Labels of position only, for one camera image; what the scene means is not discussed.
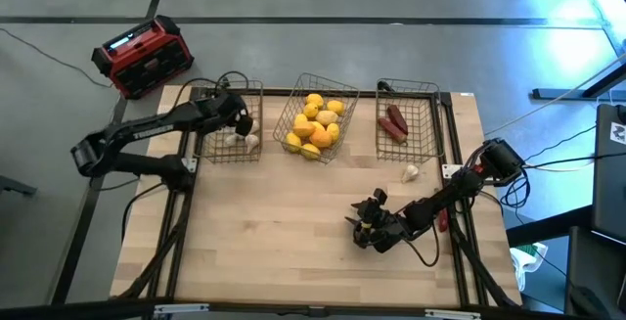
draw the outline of wooden tabletop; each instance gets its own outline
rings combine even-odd
[[[164,89],[159,112],[168,111],[179,87]],[[189,98],[187,91],[183,98]],[[483,141],[472,94],[452,94],[464,159]],[[404,244],[380,254],[352,243],[350,204],[383,188],[386,208],[396,210],[441,188],[437,159],[420,167],[416,181],[402,184],[406,163],[377,160],[375,100],[360,99],[335,160],[328,165],[289,154],[272,132],[287,97],[263,98],[263,143],[259,162],[212,164],[202,160],[194,192],[176,298],[185,301],[356,306],[457,306],[450,239],[440,234],[441,257],[425,267]],[[446,133],[446,152],[451,148]],[[180,134],[150,141],[148,155],[176,153]],[[138,192],[156,177],[143,176]],[[153,256],[167,192],[135,203],[112,283],[126,290]],[[509,297],[520,303],[501,211],[478,196],[472,209],[481,259]],[[435,256],[427,232],[415,246]],[[465,260],[469,297],[476,302]],[[159,294],[164,293],[163,272]]]

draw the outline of metal wire basket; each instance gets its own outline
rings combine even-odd
[[[204,136],[201,157],[213,163],[255,162],[261,159],[263,145],[263,83],[259,80],[226,80],[229,83],[228,91],[240,94],[246,102],[248,114],[258,121],[259,129],[253,133],[259,139],[259,144],[248,154],[246,141],[237,140],[234,146],[226,146],[225,139],[235,134],[235,128],[226,127]],[[192,86],[214,87],[206,81],[192,83]]]
[[[439,103],[439,87],[434,83],[380,79],[376,92],[377,157],[380,160],[421,164],[443,155],[435,137],[436,130],[442,128]],[[378,118],[387,118],[389,105],[397,106],[407,122],[409,134],[403,144],[391,139],[378,122]]]
[[[298,114],[301,114],[304,109],[304,99],[311,93],[322,95],[325,104],[330,100],[341,101],[344,104],[343,115],[337,119],[337,124],[339,125],[339,138],[332,146],[321,150],[321,155],[317,158],[320,162],[329,163],[336,157],[336,154],[341,147],[341,143],[343,143],[348,124],[350,123],[350,119],[352,118],[352,114],[356,108],[357,100],[359,99],[360,91],[353,86],[326,79],[322,76],[303,73],[297,79],[293,90],[291,90],[285,109],[283,110],[283,113],[276,124],[276,128],[274,129],[274,139],[280,142],[283,145],[283,149],[286,151],[289,150],[291,145],[286,142],[285,138],[287,137],[287,134],[292,131],[293,120]]]

